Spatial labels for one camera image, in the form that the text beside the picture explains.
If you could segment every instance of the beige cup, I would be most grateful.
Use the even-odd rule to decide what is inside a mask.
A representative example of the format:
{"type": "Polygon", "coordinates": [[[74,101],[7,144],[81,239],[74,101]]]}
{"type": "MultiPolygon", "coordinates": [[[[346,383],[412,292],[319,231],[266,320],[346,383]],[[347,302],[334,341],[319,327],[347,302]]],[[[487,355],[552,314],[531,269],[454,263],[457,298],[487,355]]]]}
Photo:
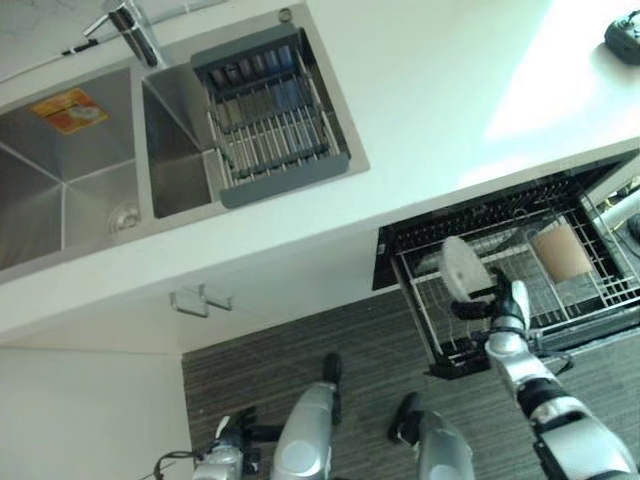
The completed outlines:
{"type": "Polygon", "coordinates": [[[592,270],[584,247],[569,225],[561,225],[535,236],[533,249],[555,283],[592,270]]]}

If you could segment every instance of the dishwasher rack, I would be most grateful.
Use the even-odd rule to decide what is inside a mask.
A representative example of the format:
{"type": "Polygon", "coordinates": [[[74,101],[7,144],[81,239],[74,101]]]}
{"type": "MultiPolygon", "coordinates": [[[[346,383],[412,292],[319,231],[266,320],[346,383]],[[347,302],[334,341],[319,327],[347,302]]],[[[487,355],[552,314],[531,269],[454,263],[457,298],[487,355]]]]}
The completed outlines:
{"type": "Polygon", "coordinates": [[[583,181],[596,178],[594,173],[546,177],[383,230],[384,255],[409,301],[433,375],[455,378],[488,368],[482,340],[489,320],[454,317],[452,298],[437,270],[441,245],[450,235],[462,237],[487,268],[498,267],[524,281],[534,348],[569,349],[640,324],[639,265],[599,220],[585,194],[583,181]],[[562,224],[577,234],[592,271],[554,283],[531,240],[562,224]]]}
{"type": "Polygon", "coordinates": [[[192,66],[226,207],[347,171],[344,136],[303,32],[280,25],[199,53],[192,66]]]}

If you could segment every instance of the orange sticker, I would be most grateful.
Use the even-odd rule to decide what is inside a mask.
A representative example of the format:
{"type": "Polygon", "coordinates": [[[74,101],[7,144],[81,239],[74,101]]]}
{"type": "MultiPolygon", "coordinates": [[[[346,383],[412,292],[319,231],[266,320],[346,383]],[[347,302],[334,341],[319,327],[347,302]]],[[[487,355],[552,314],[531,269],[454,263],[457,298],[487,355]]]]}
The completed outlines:
{"type": "Polygon", "coordinates": [[[109,117],[81,88],[48,98],[31,107],[31,111],[65,135],[109,117]]]}

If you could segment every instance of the cabinet handle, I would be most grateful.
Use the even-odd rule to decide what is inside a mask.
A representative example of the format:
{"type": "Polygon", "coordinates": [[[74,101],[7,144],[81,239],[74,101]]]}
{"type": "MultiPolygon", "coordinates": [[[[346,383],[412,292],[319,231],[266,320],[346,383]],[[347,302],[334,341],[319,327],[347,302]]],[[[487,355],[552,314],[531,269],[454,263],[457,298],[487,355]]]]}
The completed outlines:
{"type": "Polygon", "coordinates": [[[196,312],[195,310],[189,310],[187,308],[182,308],[180,305],[178,305],[178,298],[175,292],[171,292],[169,294],[169,301],[171,302],[171,308],[173,308],[176,312],[184,313],[186,315],[191,315],[193,317],[200,317],[200,318],[207,318],[209,316],[209,308],[206,308],[205,313],[196,312]]]}
{"type": "Polygon", "coordinates": [[[210,305],[212,307],[215,308],[219,308],[220,310],[225,310],[227,312],[231,312],[233,310],[233,304],[231,303],[231,297],[227,297],[226,298],[226,303],[221,303],[218,302],[216,300],[211,300],[209,297],[207,297],[207,294],[205,293],[205,286],[200,285],[198,287],[198,292],[200,294],[200,300],[202,300],[204,303],[206,303],[207,305],[210,305]]]}

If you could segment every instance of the floor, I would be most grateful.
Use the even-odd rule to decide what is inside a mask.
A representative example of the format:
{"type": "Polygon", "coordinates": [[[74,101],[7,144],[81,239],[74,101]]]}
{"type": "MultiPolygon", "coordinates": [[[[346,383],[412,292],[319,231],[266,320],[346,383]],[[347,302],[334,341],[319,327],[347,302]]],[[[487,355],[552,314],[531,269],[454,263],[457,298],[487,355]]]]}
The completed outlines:
{"type": "MultiPolygon", "coordinates": [[[[564,386],[583,400],[640,459],[640,336],[578,355],[564,386]]],[[[421,344],[397,292],[192,352],[183,361],[193,447],[214,435],[221,416],[256,405],[259,420],[283,423],[318,378],[323,356],[344,362],[343,423],[333,441],[333,475],[351,480],[415,478],[410,449],[385,431],[410,391],[456,424],[474,451],[479,480],[544,478],[527,423],[495,372],[446,381],[424,375],[421,344]]],[[[271,449],[263,450],[267,479],[271,449]]]]}

